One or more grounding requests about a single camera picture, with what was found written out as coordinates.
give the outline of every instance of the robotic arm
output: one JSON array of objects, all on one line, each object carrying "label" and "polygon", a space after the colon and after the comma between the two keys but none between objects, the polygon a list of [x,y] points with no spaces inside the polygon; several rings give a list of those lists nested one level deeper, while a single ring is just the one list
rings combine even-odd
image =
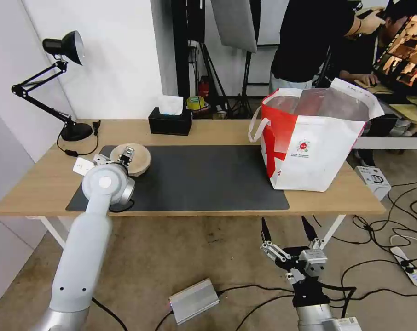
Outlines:
[{"label": "robotic arm", "polygon": [[330,298],[323,292],[319,277],[325,269],[327,256],[324,254],[314,228],[303,217],[304,228],[310,246],[281,249],[272,243],[270,231],[262,218],[263,250],[274,263],[286,271],[285,277],[293,286],[293,307],[296,308],[299,331],[362,331],[357,319],[335,319],[330,310]]},{"label": "robotic arm", "polygon": [[109,206],[125,205],[135,189],[127,171],[132,155],[133,149],[127,147],[117,162],[95,156],[98,165],[88,170],[82,181],[89,203],[70,228],[49,307],[33,331],[76,331],[86,322],[112,231]]}]

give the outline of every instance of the man's arm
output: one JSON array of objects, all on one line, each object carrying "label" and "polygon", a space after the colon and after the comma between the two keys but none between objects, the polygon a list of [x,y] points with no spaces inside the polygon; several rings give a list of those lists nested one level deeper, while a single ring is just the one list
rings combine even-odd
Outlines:
[{"label": "man's arm", "polygon": [[354,16],[354,22],[345,37],[353,34],[372,34],[381,24],[385,24],[384,20],[376,16],[379,12],[380,10],[374,10],[364,19]]},{"label": "man's arm", "polygon": [[339,72],[339,78],[350,83],[359,80],[367,86],[373,86],[379,82],[375,74],[352,74],[346,70]]}]

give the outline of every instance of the lamp base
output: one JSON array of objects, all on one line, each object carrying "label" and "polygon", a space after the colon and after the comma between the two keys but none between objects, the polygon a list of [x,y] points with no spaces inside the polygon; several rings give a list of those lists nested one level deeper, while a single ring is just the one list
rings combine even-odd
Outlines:
[{"label": "lamp base", "polygon": [[86,123],[67,123],[61,131],[64,141],[78,141],[87,138],[93,133],[92,127]]}]

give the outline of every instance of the keyboard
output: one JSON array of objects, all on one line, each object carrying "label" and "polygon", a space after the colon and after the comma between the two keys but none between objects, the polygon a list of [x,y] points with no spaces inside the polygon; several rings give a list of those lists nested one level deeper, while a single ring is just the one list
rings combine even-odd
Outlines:
[{"label": "keyboard", "polygon": [[411,102],[403,94],[398,93],[375,93],[379,100],[387,104],[411,104]]}]

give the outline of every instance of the black desk mat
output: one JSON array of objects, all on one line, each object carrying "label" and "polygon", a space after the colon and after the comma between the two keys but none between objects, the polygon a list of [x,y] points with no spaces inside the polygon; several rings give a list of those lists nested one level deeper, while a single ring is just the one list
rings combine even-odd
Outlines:
[{"label": "black desk mat", "polygon": [[[146,146],[150,168],[135,177],[129,211],[285,210],[282,190],[266,174],[260,146]],[[104,146],[110,155],[114,146]],[[85,211],[81,185],[66,207]]]}]

